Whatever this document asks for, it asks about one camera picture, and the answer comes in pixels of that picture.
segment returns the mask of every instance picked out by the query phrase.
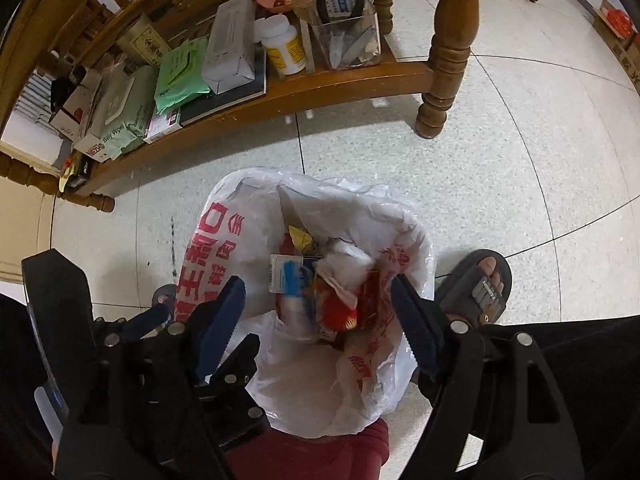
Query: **white box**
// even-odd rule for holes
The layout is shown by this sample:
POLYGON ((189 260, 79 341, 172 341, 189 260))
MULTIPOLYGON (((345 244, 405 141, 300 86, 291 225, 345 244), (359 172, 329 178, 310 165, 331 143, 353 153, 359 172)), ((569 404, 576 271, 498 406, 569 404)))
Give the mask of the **white box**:
POLYGON ((74 149, 84 153, 97 162, 109 160, 104 142, 102 142, 102 139, 92 136, 92 134, 86 134, 82 139, 77 140, 74 143, 74 149))
POLYGON ((72 142, 81 135, 80 122, 89 111, 94 91, 100 82, 100 73, 87 70, 82 82, 71 92, 62 108, 49 119, 49 124, 72 142))
POLYGON ((145 142, 151 144, 164 136, 172 134, 181 127, 179 107, 164 114, 159 114, 157 110, 154 110, 149 126, 146 128, 145 142))
POLYGON ((202 65, 202 78, 215 94, 254 80, 254 21, 251 0, 218 7, 202 65))

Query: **book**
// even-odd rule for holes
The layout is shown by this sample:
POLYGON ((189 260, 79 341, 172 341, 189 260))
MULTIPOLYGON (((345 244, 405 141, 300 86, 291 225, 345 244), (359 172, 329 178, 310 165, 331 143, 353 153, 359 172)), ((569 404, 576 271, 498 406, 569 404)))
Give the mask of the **book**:
POLYGON ((222 94, 210 92, 198 97, 180 108, 180 125, 187 126, 195 121, 243 103, 249 99, 261 97, 267 93, 266 52, 261 44, 255 45, 255 79, 243 85, 227 90, 222 94))

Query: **white bottle cap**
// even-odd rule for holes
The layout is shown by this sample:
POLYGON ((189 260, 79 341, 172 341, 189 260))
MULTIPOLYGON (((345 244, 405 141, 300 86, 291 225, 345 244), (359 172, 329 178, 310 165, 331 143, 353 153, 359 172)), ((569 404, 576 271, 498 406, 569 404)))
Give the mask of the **white bottle cap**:
POLYGON ((273 38, 286 32, 289 28, 289 20, 284 14, 276 14, 270 16, 262 24, 262 36, 264 38, 273 38))

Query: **white package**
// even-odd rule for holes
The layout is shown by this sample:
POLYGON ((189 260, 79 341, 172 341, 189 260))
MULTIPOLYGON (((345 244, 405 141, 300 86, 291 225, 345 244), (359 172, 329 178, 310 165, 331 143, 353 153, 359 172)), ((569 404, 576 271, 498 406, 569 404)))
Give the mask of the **white package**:
POLYGON ((255 9, 251 0, 218 7, 202 64, 202 78, 215 94, 255 79, 255 9))

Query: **plastic bag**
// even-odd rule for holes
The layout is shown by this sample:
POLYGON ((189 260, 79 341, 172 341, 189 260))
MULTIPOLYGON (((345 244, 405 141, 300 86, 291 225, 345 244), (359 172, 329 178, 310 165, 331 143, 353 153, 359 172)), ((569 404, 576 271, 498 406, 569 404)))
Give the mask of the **plastic bag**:
POLYGON ((303 438, 352 434, 395 409, 415 370, 390 304, 390 282, 404 272, 431 299, 434 268, 432 245, 404 195, 387 186, 250 168, 227 175, 209 195, 180 272, 176 317, 186 319, 197 304, 216 298, 229 276, 239 276, 246 304, 226 352, 248 333, 260 336, 258 371, 247 391, 272 427, 303 438), (376 326, 350 332, 342 352, 278 330, 269 259, 291 218, 320 245, 341 238, 376 258, 376 326))

